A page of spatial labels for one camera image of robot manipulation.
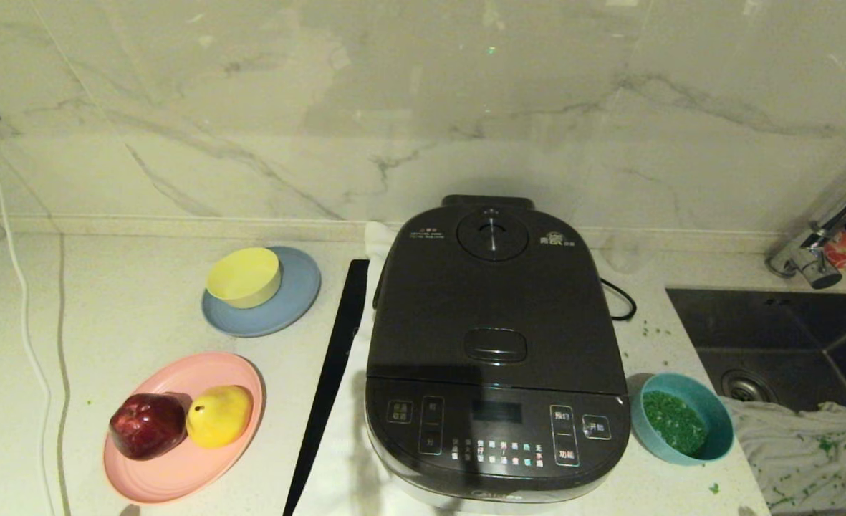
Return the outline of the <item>dark grey rice cooker lid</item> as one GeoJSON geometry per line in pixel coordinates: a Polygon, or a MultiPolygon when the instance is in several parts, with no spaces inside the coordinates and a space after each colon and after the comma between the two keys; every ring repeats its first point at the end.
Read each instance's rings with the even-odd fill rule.
{"type": "Polygon", "coordinates": [[[446,197],[397,232],[377,287],[371,378],[626,394],[592,254],[521,197],[446,197]]]}

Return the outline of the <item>teal bowl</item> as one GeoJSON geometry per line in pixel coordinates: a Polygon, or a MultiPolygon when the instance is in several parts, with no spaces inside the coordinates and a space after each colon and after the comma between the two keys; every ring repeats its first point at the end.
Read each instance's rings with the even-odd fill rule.
{"type": "Polygon", "coordinates": [[[649,453],[678,466],[701,466],[727,457],[733,449],[733,421],[724,402],[708,386],[681,373],[644,373],[631,378],[631,382],[633,432],[649,453]],[[655,433],[643,411],[643,394],[650,391],[662,391],[678,396],[701,416],[708,436],[697,453],[678,453],[655,433]]]}

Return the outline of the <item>chopped green vegetables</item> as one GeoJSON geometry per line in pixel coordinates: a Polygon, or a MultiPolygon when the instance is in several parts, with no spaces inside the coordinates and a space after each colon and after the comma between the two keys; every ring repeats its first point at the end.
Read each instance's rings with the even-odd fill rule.
{"type": "Polygon", "coordinates": [[[694,455],[708,436],[700,415],[678,396],[662,391],[643,394],[643,411],[655,433],[678,453],[694,455]]]}

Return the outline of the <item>yellow bowl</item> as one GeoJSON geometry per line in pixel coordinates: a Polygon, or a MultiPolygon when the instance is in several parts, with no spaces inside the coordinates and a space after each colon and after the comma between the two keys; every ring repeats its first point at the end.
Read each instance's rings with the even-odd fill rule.
{"type": "Polygon", "coordinates": [[[227,306],[248,310],[276,296],[282,275],[281,258],[272,249],[237,249],[213,265],[206,291],[227,306]]]}

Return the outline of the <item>black flat strip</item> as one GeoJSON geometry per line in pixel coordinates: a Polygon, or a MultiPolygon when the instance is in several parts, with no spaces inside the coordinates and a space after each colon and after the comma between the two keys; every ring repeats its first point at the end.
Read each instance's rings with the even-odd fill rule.
{"type": "Polygon", "coordinates": [[[312,464],[317,458],[322,435],[327,428],[328,418],[345,373],[345,366],[350,358],[352,342],[364,313],[369,266],[368,260],[353,260],[347,269],[340,303],[327,344],[327,353],[322,362],[282,516],[294,516],[310,477],[312,464]]]}

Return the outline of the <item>blue plate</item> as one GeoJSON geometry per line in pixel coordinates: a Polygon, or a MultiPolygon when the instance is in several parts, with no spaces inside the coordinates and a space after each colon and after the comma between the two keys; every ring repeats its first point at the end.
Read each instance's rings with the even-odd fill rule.
{"type": "Polygon", "coordinates": [[[282,261],[282,285],[278,293],[258,307],[240,310],[227,306],[204,290],[202,313],[214,329],[239,338],[265,336],[295,323],[314,304],[322,283],[314,258],[292,247],[265,248],[272,249],[282,261]]]}

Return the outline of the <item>yellow pear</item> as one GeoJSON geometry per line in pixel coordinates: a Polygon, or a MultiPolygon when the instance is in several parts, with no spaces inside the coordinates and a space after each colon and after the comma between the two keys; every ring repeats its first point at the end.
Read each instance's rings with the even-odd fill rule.
{"type": "Polygon", "coordinates": [[[232,444],[248,428],[253,407],[253,396],[245,386],[208,388],[193,400],[187,412],[187,437],[206,449],[232,444]]]}

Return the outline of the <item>red apple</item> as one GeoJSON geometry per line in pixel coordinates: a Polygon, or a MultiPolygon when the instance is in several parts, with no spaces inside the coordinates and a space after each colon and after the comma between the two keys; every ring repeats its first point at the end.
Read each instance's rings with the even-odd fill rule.
{"type": "Polygon", "coordinates": [[[128,396],[110,418],[108,435],[124,457],[150,461],[186,439],[190,407],[191,397],[178,392],[128,396]]]}

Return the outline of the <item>pink plate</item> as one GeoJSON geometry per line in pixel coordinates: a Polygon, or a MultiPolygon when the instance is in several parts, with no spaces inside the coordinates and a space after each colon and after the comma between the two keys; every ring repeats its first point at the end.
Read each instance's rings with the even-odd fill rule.
{"type": "Polygon", "coordinates": [[[134,461],[124,457],[112,437],[106,436],[102,464],[112,488],[128,502],[157,505],[190,496],[230,470],[248,450],[262,418],[264,386],[253,363],[235,353],[197,353],[161,367],[134,393],[177,393],[195,398],[208,388],[222,385],[242,386],[253,401],[249,424],[233,443],[207,449],[186,439],[161,457],[134,461]]]}

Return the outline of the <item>stainless steel sink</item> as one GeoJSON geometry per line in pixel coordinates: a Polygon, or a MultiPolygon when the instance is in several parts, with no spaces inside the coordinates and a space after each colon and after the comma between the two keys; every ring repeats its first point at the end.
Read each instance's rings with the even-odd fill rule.
{"type": "Polygon", "coordinates": [[[793,411],[846,407],[846,294],[668,290],[712,385],[756,373],[793,411]]]}

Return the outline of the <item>metal sink drain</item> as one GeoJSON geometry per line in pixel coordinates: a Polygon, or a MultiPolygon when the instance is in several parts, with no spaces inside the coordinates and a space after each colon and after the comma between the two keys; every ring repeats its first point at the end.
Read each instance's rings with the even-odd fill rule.
{"type": "Polygon", "coordinates": [[[723,395],[741,402],[776,403],[779,397],[756,373],[743,369],[731,369],[721,376],[723,395]]]}

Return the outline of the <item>chrome faucet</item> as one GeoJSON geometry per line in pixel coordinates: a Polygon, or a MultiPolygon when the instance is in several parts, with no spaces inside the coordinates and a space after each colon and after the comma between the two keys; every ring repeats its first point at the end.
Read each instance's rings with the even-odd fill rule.
{"type": "Polygon", "coordinates": [[[774,251],[767,252],[764,266],[783,279],[796,274],[808,282],[813,290],[837,285],[842,274],[831,264],[825,251],[826,242],[844,228],[846,223],[846,191],[833,201],[829,208],[818,212],[801,231],[793,234],[774,251]]]}

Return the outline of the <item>white cloth with green bits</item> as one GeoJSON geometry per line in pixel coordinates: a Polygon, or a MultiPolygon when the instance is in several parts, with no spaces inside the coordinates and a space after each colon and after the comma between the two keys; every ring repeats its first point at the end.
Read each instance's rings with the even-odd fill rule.
{"type": "Polygon", "coordinates": [[[721,401],[771,516],[846,516],[846,407],[721,401]]]}

